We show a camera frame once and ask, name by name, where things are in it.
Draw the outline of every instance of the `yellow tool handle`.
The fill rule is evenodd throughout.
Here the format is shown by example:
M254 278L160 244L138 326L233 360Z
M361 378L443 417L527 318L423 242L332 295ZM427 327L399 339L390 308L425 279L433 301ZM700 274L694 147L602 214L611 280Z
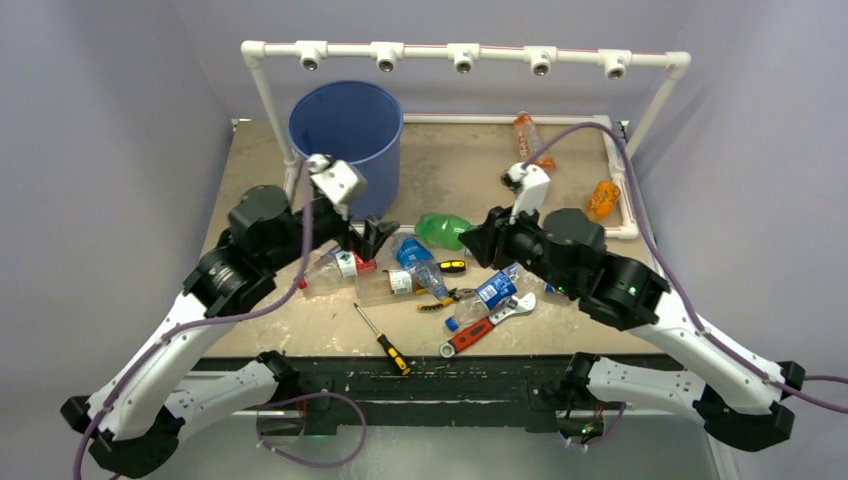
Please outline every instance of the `yellow tool handle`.
M377 334L377 341L380 342L380 345L383 346L383 350L386 352L386 355L389 356L394 362L395 366L398 368L398 371L401 375L409 375L409 372L412 370L409 368L409 365L406 364L406 359L403 358L403 354L401 354L392 342L386 338L386 335L380 333Z
M442 273L463 273L468 268L465 260L448 260L439 262L439 270Z

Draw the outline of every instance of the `clear plastic bottle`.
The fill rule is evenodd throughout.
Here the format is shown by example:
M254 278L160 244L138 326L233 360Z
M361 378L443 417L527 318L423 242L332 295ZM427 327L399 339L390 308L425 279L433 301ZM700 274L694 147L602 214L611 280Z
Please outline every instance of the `clear plastic bottle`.
M516 293L541 292L544 282L514 263L477 287L477 295L463 298L456 304L453 316L445 320L450 331L456 331L489 315L504 299Z
M363 306L384 305L409 298L423 290L406 270L383 270L356 277L356 300Z
M536 150L542 148L545 142L542 141L539 130L536 129L536 123L530 117L529 113L525 111L518 112L518 117L512 124L515 130L515 138L518 140L518 154L521 156L521 161L523 162L530 155L533 155ZM543 168L556 167L554 157L548 150L545 150L545 153L539 156L533 163Z
M421 286L437 300L448 298L448 289L433 254L411 235L397 235L392 244L392 254L400 266L409 272Z
M341 288L352 287L358 275L377 269L377 262L363 262L353 252L340 250L319 259L298 287L307 297L331 295Z

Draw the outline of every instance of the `plastic bottle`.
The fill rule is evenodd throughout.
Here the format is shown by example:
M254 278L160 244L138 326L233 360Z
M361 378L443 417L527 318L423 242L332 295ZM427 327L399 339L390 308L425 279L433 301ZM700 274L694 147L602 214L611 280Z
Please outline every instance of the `plastic bottle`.
M433 254L411 235L397 235L392 244L394 254L400 266L426 288L437 300L448 298L448 289L442 281L442 272L433 259Z
M621 189L609 180L601 180L586 205L586 216L597 223L612 212L615 202L621 196Z
M319 259L298 287L308 297L330 295L340 288L351 287L354 278L377 269L377 262L363 262L358 255L340 250Z
M477 295L459 301L453 316L445 320L450 331L456 331L489 315L504 299L518 293L542 291L544 282L517 263L492 275L477 287Z
M529 113L525 111L518 112L518 117L512 122L512 125L515 130L515 138L518 140L518 154L523 162L535 153L536 150L540 149L545 142L542 141L542 137L536 129L536 123L533 122ZM547 150L533 163L543 168L556 167L554 157Z
M363 306L384 305L424 289L406 270L383 270L356 277L356 299Z
M471 228L471 223L449 213L425 213L415 224L415 234L428 247L463 250L459 234Z

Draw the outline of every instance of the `plier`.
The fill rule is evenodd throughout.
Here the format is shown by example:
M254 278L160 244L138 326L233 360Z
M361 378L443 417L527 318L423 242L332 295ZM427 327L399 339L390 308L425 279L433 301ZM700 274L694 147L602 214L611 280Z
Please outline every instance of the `plier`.
M421 312L434 312L471 295L476 295L476 290L473 288L452 288L448 291L448 297L441 302L432 305L418 305L418 310Z

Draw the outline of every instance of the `wooden tabletop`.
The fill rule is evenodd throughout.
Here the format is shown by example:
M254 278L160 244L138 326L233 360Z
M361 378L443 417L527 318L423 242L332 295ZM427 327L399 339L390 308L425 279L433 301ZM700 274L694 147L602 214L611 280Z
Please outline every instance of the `wooden tabletop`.
M544 138L562 127L542 126ZM569 136L551 150L557 170L543 208L583 207L595 185L609 178L607 157L600 132L585 129ZM510 205L512 194L500 184L499 176L517 160L511 125L407 124L401 136L400 193L386 219L414 224L425 212L455 213L471 223L481 223L496 205ZM227 213L250 187L283 183L283 159L268 122L241 122L233 139L204 252L213 248L227 226ZM605 219L614 225L618 212ZM649 263L644 242L607 240L618 254ZM327 244L321 251L332 245ZM439 260L456 258L457 252L433 250ZM473 264L463 276L447 279L448 287L473 288L494 272ZM380 268L396 268L388 248L377 257ZM267 305L288 288L297 265L279 272L277 290L259 306ZM236 325L208 352L210 357L253 356L265 350L284 350L286 355L383 355L373 332L352 306L352 288L320 298L305 298L301 292L279 310ZM373 322L407 355L438 355L439 346L451 334L444 319L452 308L437 313L419 313L421 297L369 307ZM588 351L596 353L649 353L659 350L626 333L594 322L566 299L546 294L532 315L515 317L469 348L462 355L552 354Z

